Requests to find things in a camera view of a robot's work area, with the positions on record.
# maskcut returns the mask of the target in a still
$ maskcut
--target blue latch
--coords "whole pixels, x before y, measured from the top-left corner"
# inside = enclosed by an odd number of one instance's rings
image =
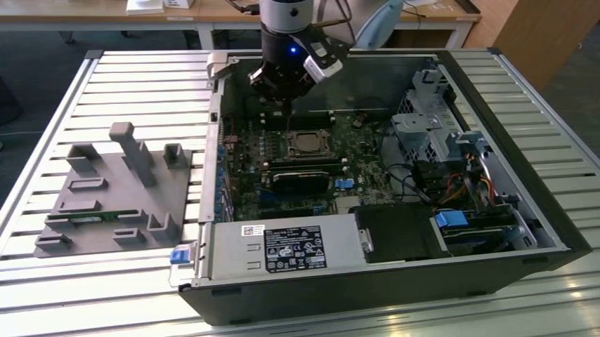
[[[468,226],[465,215],[461,211],[443,211],[436,216],[439,227]]]
[[[190,249],[177,249],[171,252],[171,264],[183,265],[190,263]]]
[[[355,179],[347,179],[347,181],[344,182],[344,187],[345,188],[353,188],[355,187]]]

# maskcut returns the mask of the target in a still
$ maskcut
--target open computer chassis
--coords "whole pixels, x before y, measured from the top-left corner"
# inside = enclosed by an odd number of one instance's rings
[[[216,183],[179,287],[210,324],[489,294],[591,252],[448,51],[355,52],[290,118],[242,84],[260,54],[218,59]],[[316,245],[305,268],[285,255],[297,242]]]

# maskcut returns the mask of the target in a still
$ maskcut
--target motherboard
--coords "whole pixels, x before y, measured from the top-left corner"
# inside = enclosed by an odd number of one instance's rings
[[[277,112],[229,119],[224,137],[234,220],[348,213],[395,201],[379,158],[389,112]]]

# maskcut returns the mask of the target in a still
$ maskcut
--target wooden cabinet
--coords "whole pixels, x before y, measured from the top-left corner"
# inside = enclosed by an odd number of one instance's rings
[[[498,47],[540,91],[600,20],[600,0],[472,0],[465,48]]]

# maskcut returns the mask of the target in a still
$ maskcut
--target cpu socket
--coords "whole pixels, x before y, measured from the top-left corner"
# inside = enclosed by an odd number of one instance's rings
[[[330,157],[329,132],[292,131],[288,133],[288,156],[296,159]]]

